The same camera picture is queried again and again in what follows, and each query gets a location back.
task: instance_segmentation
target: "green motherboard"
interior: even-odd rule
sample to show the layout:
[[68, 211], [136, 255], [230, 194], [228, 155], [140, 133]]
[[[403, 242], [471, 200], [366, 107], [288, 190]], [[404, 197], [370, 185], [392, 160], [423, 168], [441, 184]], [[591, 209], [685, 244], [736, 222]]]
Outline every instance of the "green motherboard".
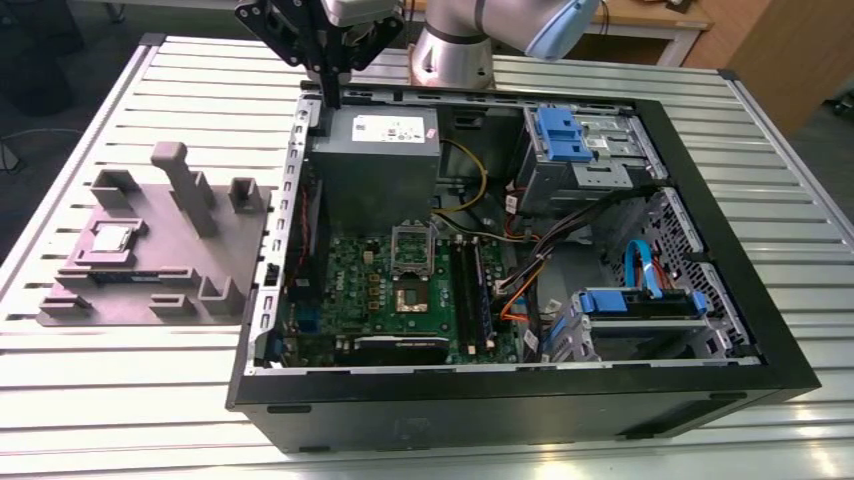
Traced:
[[[480, 274], [491, 286], [504, 275], [500, 245], [477, 240]], [[432, 249], [425, 249], [424, 237], [417, 236], [399, 235], [393, 243], [391, 236], [332, 237], [321, 305], [296, 306], [298, 324], [308, 327], [297, 337], [301, 366], [334, 366], [333, 339], [365, 336], [445, 338], [447, 364], [515, 362], [517, 338], [509, 326], [495, 329], [488, 349], [475, 351], [459, 341], [452, 242], [433, 240]], [[400, 275], [395, 265], [424, 263], [427, 255], [432, 274]]]

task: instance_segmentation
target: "table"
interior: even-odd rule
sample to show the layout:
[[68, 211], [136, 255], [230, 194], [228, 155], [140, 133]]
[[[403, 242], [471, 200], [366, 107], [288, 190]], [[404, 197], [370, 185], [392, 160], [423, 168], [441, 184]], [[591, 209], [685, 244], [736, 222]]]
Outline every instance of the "table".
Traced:
[[[854, 473], [852, 228], [737, 82], [496, 57], [497, 88], [659, 100], [824, 387], [671, 440], [282, 455], [224, 409], [237, 327], [41, 328], [104, 168], [165, 183], [156, 141], [210, 184], [280, 178], [302, 73], [257, 42], [146, 36], [0, 267], [0, 474], [121, 478], [830, 478]], [[405, 83], [386, 51], [357, 76]]]

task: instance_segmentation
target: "motherboard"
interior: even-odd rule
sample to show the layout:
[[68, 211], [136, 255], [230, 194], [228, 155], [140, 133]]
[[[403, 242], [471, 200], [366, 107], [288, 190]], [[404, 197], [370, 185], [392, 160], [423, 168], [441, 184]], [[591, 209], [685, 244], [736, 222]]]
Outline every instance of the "motherboard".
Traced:
[[320, 305], [290, 304], [289, 363], [513, 362], [515, 329], [489, 309], [503, 274], [493, 240], [433, 239], [420, 226], [333, 236]]

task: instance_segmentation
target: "ram slot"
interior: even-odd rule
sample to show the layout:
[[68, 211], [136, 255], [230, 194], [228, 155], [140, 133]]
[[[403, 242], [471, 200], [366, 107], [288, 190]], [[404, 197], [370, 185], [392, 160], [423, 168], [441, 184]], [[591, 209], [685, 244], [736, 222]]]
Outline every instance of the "ram slot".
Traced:
[[451, 287], [453, 290], [453, 313], [456, 316], [456, 340], [461, 355], [476, 353], [476, 333], [472, 319], [476, 318], [475, 299], [471, 286], [475, 271], [469, 268], [469, 245], [457, 238], [451, 247]]

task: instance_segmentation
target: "power supply label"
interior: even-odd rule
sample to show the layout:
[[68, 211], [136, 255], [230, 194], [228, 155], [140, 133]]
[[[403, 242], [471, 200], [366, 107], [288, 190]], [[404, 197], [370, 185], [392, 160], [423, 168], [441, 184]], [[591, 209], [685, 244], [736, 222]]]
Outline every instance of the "power supply label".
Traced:
[[357, 115], [352, 121], [353, 142], [424, 143], [424, 119]]

